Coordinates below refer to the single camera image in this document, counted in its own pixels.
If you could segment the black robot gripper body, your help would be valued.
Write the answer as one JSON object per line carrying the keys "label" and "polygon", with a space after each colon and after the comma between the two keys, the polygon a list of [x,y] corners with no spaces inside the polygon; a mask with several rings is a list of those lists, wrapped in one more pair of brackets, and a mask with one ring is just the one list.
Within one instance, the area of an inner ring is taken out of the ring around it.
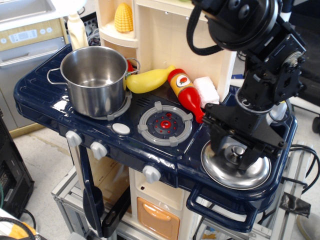
{"label": "black robot gripper body", "polygon": [[265,156],[276,156],[286,149],[287,142],[268,125],[265,113],[252,113],[235,106],[207,103],[203,122],[208,126],[218,125],[224,129],[228,137],[241,144],[253,146],[265,144]]}

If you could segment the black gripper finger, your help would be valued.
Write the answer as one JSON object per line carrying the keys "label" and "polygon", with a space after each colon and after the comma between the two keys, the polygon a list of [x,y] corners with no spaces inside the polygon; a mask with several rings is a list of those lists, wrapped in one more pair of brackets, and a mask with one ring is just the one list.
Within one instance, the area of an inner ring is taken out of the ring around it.
{"label": "black gripper finger", "polygon": [[264,158],[265,148],[266,148],[266,145],[260,144],[260,143],[254,144],[252,146],[248,146],[241,157],[238,169],[245,171],[251,165],[253,165],[258,159]]}
{"label": "black gripper finger", "polygon": [[219,125],[214,124],[210,127],[211,149],[216,155],[222,152],[228,136],[228,133]]}

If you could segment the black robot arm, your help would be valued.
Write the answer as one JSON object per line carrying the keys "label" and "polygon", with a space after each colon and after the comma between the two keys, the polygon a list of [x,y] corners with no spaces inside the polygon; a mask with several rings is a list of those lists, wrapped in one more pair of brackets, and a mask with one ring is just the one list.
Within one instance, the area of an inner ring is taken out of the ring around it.
{"label": "black robot arm", "polygon": [[203,121],[211,128],[211,148],[221,152],[227,137],[246,146],[237,164],[277,156],[286,142],[267,123],[267,114],[297,97],[305,62],[305,42],[281,17],[280,0],[195,0],[187,25],[191,50],[207,56],[221,50],[243,52],[245,78],[235,105],[207,103]]}

